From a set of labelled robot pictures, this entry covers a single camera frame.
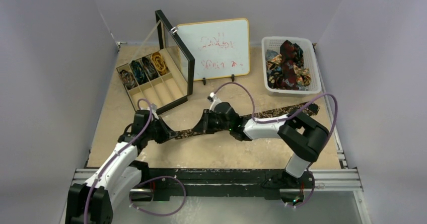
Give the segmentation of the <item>brown floral black tie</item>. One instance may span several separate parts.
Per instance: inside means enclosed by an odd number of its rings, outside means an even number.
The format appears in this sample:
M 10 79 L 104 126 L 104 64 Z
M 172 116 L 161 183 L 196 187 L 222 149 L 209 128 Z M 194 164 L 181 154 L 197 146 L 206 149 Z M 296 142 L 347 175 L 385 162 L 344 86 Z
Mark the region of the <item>brown floral black tie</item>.
M 254 116 L 256 118 L 272 118 L 272 117 L 279 117 L 286 114 L 292 114 L 294 111 L 302 108 L 305 104 L 306 102 L 303 102 L 296 105 L 279 107 L 279 108 L 265 110 L 265 111 L 259 111 L 259 112 L 255 112 Z M 316 103 L 312 103 L 307 108 L 305 108 L 303 112 L 309 116 L 315 116 L 318 114 L 319 110 L 320 110 L 320 106 Z M 180 130 L 180 131 L 176 131 L 176 133 L 177 133 L 177 136 L 174 137 L 174 140 L 203 135 L 203 133 L 195 132 L 192 129 Z

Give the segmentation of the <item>white plastic basket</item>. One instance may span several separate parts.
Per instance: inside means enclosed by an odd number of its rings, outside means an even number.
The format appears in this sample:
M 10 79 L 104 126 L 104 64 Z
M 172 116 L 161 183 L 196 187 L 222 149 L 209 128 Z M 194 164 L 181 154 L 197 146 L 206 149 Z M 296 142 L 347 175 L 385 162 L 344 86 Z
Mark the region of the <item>white plastic basket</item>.
M 314 46 L 298 37 L 271 36 L 261 42 L 264 84 L 274 96 L 304 97 L 322 91 Z

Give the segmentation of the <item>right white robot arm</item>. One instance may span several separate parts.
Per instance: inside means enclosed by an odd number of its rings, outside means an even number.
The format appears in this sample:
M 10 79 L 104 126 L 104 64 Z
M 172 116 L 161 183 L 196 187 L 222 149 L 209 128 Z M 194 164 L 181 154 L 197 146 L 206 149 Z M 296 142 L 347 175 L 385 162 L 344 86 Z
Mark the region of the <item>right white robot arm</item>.
M 257 119 L 240 116 L 227 102 L 205 109 L 192 130 L 201 134 L 228 131 L 239 141 L 282 139 L 293 151 L 282 177 L 289 187 L 301 183 L 303 173 L 318 160 L 329 138 L 329 130 L 304 112 L 293 110 L 290 116 Z

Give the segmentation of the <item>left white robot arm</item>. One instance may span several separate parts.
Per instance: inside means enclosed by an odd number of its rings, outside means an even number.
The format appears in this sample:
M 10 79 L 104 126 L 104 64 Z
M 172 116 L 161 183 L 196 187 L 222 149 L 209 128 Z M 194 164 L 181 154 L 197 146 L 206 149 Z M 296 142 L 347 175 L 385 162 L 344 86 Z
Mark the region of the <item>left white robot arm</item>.
M 130 196 L 132 188 L 153 189 L 154 182 L 174 176 L 152 176 L 145 162 L 136 157 L 153 140 L 164 143 L 175 132 L 150 107 L 135 112 L 133 123 L 119 137 L 107 160 L 82 184 L 74 183 L 67 194 L 65 223 L 112 223 L 118 204 Z

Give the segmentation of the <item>black tie storage box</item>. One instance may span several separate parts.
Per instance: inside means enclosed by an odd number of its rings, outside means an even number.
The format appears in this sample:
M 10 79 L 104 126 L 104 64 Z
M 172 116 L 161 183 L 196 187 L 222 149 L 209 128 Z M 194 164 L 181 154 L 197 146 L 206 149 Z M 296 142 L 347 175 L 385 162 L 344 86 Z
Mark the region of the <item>black tie storage box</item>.
M 138 102 L 144 98 L 161 114 L 186 103 L 192 95 L 195 58 L 164 12 L 157 10 L 155 18 L 142 44 L 116 71 L 133 110 L 148 106 Z

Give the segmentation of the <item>dark grey rolled tie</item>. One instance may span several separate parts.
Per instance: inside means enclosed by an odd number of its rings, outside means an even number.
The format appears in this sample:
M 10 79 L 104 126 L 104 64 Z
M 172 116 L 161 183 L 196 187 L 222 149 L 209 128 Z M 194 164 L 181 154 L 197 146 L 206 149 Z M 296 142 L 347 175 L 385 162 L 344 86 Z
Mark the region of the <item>dark grey rolled tie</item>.
M 146 72 L 147 77 L 150 79 L 150 81 L 156 79 L 159 77 L 159 74 L 154 67 L 154 65 L 150 62 L 150 60 L 146 57 L 141 58 L 142 66 Z

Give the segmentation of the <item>blue dark rolled tie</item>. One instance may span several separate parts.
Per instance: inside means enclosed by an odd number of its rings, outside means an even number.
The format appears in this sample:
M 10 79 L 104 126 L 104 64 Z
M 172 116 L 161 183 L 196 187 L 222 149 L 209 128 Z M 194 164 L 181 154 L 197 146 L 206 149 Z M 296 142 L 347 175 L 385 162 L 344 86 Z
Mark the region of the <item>blue dark rolled tie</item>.
M 130 63 L 130 68 L 131 68 L 131 70 L 134 74 L 134 77 L 135 77 L 135 79 L 139 85 L 142 85 L 142 84 L 148 82 L 148 77 L 146 76 L 142 65 L 138 61 L 133 60 Z

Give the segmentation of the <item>grey patterned rolled tie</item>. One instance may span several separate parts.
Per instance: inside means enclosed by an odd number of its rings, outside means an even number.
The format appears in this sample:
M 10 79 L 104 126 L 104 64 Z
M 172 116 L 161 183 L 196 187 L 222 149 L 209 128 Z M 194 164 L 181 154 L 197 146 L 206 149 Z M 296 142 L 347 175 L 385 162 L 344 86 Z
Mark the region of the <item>grey patterned rolled tie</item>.
M 133 76 L 133 74 L 125 69 L 122 69 L 119 72 L 119 78 L 126 87 L 127 90 L 131 90 L 137 87 L 137 82 Z

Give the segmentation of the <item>yellow rolled tie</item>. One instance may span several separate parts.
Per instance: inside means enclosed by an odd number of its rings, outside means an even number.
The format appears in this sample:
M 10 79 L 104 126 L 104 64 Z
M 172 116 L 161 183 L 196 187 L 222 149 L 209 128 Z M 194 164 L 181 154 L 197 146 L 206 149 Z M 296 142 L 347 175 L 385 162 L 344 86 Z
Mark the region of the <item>yellow rolled tie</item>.
M 151 55 L 151 60 L 153 62 L 153 65 L 154 65 L 155 69 L 157 70 L 157 72 L 161 76 L 163 76 L 163 75 L 165 75 L 165 74 L 167 74 L 169 72 L 168 71 L 168 67 L 166 65 L 166 62 L 165 62 L 163 56 L 161 55 L 161 53 L 154 52 Z

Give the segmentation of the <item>small whiteboard with stand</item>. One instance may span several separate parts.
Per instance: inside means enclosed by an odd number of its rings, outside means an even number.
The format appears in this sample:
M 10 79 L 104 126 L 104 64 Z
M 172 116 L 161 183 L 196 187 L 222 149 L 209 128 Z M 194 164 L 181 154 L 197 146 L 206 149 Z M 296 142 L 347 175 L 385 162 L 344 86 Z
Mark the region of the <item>small whiteboard with stand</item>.
M 195 81 L 244 76 L 250 72 L 246 18 L 180 24 L 177 29 L 195 59 Z

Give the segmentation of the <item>colourful patterned tie pile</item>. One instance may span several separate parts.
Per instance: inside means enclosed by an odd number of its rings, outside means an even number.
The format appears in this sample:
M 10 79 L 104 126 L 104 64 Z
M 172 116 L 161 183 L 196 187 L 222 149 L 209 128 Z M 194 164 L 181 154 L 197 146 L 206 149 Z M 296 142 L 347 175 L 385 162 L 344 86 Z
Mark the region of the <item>colourful patterned tie pile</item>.
M 266 51 L 266 76 L 267 85 L 272 89 L 286 90 L 283 87 L 283 74 L 280 67 L 281 55 L 273 50 Z M 294 67 L 295 73 L 297 74 L 297 86 L 298 90 L 304 91 L 312 82 L 311 74 L 309 69 Z

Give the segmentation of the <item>dark red tie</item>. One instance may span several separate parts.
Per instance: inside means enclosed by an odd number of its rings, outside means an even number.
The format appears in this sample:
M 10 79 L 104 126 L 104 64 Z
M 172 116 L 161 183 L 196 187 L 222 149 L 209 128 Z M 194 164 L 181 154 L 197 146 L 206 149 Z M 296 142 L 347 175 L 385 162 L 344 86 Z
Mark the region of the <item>dark red tie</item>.
M 298 90 L 297 74 L 294 67 L 302 68 L 304 66 L 303 50 L 301 47 L 286 40 L 279 48 L 281 55 L 280 67 L 283 74 L 283 87 L 287 90 Z

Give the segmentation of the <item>black aluminium mounting rail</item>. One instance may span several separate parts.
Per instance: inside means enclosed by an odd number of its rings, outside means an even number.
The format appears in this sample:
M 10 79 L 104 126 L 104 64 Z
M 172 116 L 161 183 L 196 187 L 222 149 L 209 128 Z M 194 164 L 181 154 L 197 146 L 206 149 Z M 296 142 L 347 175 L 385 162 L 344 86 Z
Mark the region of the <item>black aluminium mounting rail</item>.
M 314 191 L 360 191 L 356 169 L 310 170 L 301 178 L 287 176 L 282 169 L 168 169 L 151 168 L 140 182 L 159 177 L 135 192 L 154 194 L 155 201 L 172 196 L 263 197 L 266 200 L 308 197 Z

